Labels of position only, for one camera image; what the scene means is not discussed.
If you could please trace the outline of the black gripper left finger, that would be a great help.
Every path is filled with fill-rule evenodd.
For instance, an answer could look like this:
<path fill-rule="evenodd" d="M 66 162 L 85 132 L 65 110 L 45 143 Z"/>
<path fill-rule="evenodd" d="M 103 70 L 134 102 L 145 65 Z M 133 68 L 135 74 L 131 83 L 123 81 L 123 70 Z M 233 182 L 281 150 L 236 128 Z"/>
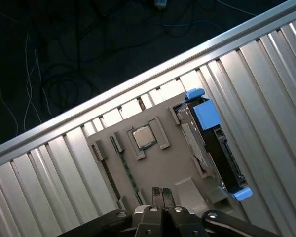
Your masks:
<path fill-rule="evenodd" d="M 62 237 L 160 237 L 162 236 L 162 189 L 152 188 L 152 205 L 140 206 L 142 213 L 117 209 L 69 230 Z"/>

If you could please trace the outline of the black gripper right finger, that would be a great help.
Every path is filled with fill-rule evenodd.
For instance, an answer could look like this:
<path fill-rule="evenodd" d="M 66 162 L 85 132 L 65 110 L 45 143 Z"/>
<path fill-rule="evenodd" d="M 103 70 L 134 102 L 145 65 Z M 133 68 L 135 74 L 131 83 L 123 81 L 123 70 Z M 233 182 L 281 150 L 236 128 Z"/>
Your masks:
<path fill-rule="evenodd" d="M 201 217 L 175 205 L 172 191 L 162 189 L 164 207 L 169 216 L 166 234 L 175 237 L 276 237 L 277 234 L 218 210 L 205 211 Z"/>

